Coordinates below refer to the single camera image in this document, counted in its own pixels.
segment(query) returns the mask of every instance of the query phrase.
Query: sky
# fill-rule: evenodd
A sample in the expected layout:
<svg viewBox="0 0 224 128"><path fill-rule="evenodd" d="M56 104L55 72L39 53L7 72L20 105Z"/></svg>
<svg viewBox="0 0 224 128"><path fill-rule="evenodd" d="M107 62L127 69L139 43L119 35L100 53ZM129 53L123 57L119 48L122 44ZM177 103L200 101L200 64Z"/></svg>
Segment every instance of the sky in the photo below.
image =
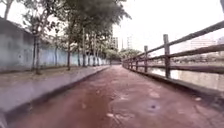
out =
<svg viewBox="0 0 224 128"><path fill-rule="evenodd" d="M163 44L163 34L169 40L198 31L224 18L220 0L127 0L125 10L132 20L124 19L114 26L114 36L119 37L119 49L127 47L127 37L132 37L132 48L143 51L144 45L149 49ZM0 4L0 16L5 7ZM23 5L13 3L8 19L22 24ZM222 32L208 35L217 39Z"/></svg>

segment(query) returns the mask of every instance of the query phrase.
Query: red brick path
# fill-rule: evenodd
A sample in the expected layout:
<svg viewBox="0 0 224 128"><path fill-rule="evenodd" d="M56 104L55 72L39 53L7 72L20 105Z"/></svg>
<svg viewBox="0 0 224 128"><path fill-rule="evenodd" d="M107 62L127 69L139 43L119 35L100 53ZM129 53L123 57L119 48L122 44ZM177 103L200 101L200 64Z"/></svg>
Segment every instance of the red brick path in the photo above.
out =
<svg viewBox="0 0 224 128"><path fill-rule="evenodd" d="M120 66L75 86L10 128L224 128L224 116L196 97Z"/></svg>

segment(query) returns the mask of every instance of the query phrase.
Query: wooden fence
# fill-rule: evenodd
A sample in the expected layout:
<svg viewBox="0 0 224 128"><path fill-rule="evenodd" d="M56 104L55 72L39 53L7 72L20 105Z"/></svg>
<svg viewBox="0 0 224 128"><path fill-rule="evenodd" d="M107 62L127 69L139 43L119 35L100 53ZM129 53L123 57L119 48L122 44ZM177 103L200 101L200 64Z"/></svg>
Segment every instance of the wooden fence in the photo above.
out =
<svg viewBox="0 0 224 128"><path fill-rule="evenodd" d="M184 71L194 71L194 72L205 72L205 73L216 73L216 74L224 74L224 67L223 66L212 66L212 65L172 65L171 60L176 57L184 57L184 56L192 56L192 55L200 55L205 53L211 53L211 52L220 52L224 51L224 44L218 44L218 45L212 45L209 47L203 47L198 48L194 50L188 50L184 52L178 52L174 54L170 54L170 46L173 46L175 44L180 44L182 42L191 40L193 38L208 34L210 32L219 30L224 28L224 21L219 22L217 24L214 24L210 27L207 27L203 30L197 31L195 33L191 33L187 36L184 36L178 40L169 42L168 35L163 35L164 44L148 50L148 47L145 46L145 52L137 55L135 57L126 59L123 61L122 65L125 68L128 68L130 70L134 70L137 72L147 73L149 68L159 68L165 70L165 77L164 79L170 79L171 80L171 70L184 70ZM155 52L157 50L164 49L164 54L160 56L150 57L150 53ZM152 61L155 60L163 60L164 64L152 64Z"/></svg>

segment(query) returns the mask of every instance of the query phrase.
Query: gray wall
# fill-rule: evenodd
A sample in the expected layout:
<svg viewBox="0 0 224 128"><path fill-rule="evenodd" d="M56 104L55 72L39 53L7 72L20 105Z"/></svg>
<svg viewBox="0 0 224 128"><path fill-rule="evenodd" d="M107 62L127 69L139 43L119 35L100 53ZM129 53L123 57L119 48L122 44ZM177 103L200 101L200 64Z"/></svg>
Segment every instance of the gray wall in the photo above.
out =
<svg viewBox="0 0 224 128"><path fill-rule="evenodd" d="M42 67L55 66L55 47L41 43L40 64ZM67 63L67 53L57 50L57 63ZM13 23L0 18L0 72L30 70L33 62L33 36ZM71 64L77 65L77 54L72 53ZM106 60L100 59L100 65Z"/></svg>

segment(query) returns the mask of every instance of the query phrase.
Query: high-rise building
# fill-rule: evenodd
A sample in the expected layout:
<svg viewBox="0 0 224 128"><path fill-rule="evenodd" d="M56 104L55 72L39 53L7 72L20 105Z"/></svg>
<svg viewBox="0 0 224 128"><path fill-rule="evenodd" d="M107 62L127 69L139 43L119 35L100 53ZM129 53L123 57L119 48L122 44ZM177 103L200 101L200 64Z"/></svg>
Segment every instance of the high-rise building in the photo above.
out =
<svg viewBox="0 0 224 128"><path fill-rule="evenodd" d="M112 37L110 48L118 51L118 37Z"/></svg>
<svg viewBox="0 0 224 128"><path fill-rule="evenodd" d="M127 48L132 49L132 36L127 38Z"/></svg>

